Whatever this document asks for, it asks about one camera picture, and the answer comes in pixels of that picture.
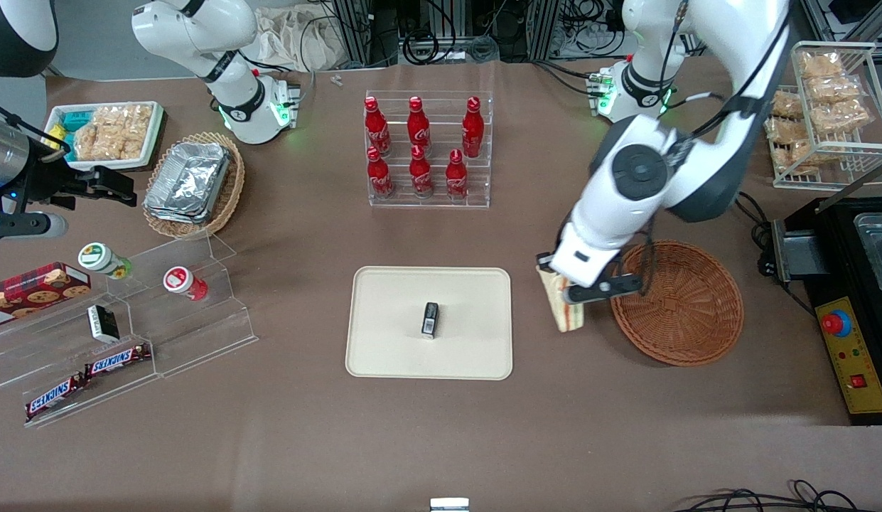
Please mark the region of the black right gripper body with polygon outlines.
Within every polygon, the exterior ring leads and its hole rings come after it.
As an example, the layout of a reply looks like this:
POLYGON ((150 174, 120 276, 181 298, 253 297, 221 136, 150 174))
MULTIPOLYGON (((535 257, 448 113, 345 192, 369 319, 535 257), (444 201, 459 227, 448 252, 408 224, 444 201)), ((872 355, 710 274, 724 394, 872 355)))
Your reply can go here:
POLYGON ((22 204, 40 202, 73 210, 77 198, 95 198, 90 179, 90 172, 71 168, 65 160, 29 160, 14 181, 14 192, 22 204))

